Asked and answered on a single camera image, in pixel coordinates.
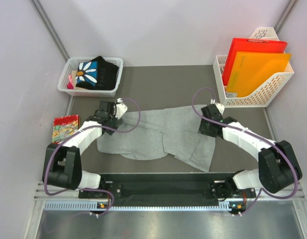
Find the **grey t shirt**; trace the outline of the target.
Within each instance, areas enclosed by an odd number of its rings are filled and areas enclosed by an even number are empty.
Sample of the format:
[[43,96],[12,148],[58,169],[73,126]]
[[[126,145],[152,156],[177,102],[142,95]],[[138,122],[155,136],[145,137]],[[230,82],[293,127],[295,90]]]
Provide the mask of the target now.
[[120,154],[133,160],[155,160],[168,154],[203,172],[208,172],[215,138],[200,134],[201,118],[192,107],[128,112],[121,132],[97,139],[98,151]]

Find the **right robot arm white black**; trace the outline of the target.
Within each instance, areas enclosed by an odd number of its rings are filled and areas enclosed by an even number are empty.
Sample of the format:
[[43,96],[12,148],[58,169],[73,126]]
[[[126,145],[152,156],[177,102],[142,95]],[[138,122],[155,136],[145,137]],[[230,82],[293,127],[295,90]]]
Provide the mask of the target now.
[[220,137],[243,149],[258,162],[255,170],[242,170],[235,173],[226,185],[227,193],[238,197],[244,189],[262,188],[276,194],[290,185],[298,188],[303,174],[292,145],[282,140],[266,139],[232,117],[223,117],[224,107],[214,103],[201,109],[202,119],[199,133]]

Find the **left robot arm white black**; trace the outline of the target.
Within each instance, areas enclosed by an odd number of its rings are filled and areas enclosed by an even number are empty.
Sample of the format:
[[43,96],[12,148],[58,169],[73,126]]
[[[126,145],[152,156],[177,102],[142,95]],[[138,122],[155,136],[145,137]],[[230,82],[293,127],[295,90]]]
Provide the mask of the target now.
[[81,155],[93,141],[103,134],[113,134],[122,124],[127,106],[122,99],[116,102],[100,101],[99,108],[82,126],[64,141],[51,143],[46,148],[42,181],[47,195],[47,186],[65,190],[89,189],[95,197],[106,194],[107,186],[96,173],[82,170]]

